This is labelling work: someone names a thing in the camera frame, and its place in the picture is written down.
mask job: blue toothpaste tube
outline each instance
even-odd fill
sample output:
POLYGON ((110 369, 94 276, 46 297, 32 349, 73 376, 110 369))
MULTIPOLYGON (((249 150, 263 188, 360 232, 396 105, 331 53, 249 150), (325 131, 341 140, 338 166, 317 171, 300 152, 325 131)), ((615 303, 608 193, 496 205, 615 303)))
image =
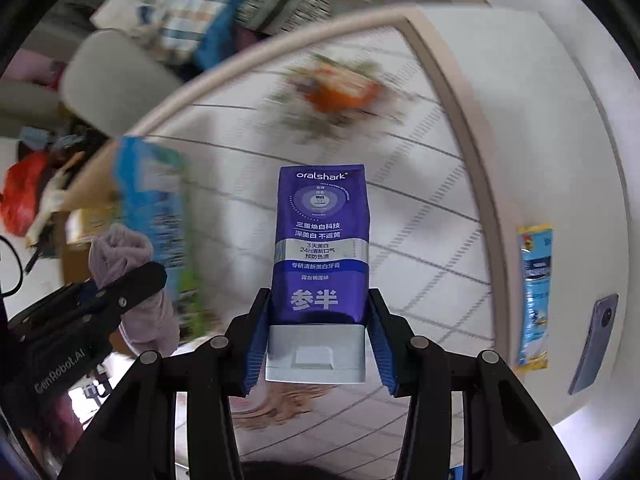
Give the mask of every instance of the blue toothpaste tube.
POLYGON ((551 225, 520 229, 520 253, 524 273, 524 321, 518 370, 546 368, 546 327, 551 286, 551 225))
POLYGON ((364 166, 281 168, 266 379, 364 382, 368 290, 364 166))

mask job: red plastic bag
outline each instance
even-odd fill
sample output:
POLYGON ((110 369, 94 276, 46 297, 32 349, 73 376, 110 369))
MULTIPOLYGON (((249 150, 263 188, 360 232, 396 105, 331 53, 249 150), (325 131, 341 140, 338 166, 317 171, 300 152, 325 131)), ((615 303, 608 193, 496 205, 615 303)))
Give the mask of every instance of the red plastic bag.
POLYGON ((27 234, 36 218, 40 205, 40 179, 47 163, 47 153, 33 152, 6 172, 0 213, 4 227, 14 235, 27 234))

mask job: screw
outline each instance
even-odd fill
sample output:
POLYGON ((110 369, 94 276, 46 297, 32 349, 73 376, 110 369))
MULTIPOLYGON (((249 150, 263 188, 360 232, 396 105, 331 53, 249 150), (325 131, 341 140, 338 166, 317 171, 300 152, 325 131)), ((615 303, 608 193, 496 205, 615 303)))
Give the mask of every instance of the screw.
POLYGON ((223 335, 217 335, 215 336, 215 338, 209 341, 209 344, 212 348, 224 348, 229 344, 229 339, 227 339, 223 335))
POLYGON ((429 340, 423 335, 414 335, 411 338, 411 346, 414 348, 424 349, 429 346, 429 340))
POLYGON ((500 360, 500 356, 493 350, 485 350, 484 352, 482 352, 482 360, 485 363, 495 365, 500 360))
POLYGON ((140 356, 140 362, 143 365, 155 363, 156 359, 158 359, 158 354, 156 354, 153 350, 147 350, 140 356))

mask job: toothpaste cap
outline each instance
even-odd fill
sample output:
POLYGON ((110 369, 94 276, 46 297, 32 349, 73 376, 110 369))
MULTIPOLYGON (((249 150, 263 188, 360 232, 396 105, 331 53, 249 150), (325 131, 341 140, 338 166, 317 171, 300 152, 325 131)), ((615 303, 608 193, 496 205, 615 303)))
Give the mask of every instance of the toothpaste cap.
POLYGON ((359 324, 271 325, 265 378, 284 383, 363 383, 364 333, 359 324))

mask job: cable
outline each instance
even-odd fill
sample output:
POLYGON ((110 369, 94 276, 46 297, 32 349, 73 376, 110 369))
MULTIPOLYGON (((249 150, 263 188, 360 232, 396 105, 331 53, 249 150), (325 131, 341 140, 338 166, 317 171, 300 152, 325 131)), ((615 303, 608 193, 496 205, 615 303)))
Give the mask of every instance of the cable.
POLYGON ((24 271, 22 270, 22 263, 20 262, 20 256, 15 251, 14 246, 11 244, 9 240, 7 240, 4 236, 0 235, 0 240, 2 240, 5 244, 9 246, 11 252, 15 256, 15 261, 18 263, 18 269, 20 270, 20 279, 18 280, 18 284, 12 288, 9 292, 0 292, 0 298, 8 298, 9 296, 14 295, 16 292, 20 290, 22 287, 22 282, 24 281, 24 271))

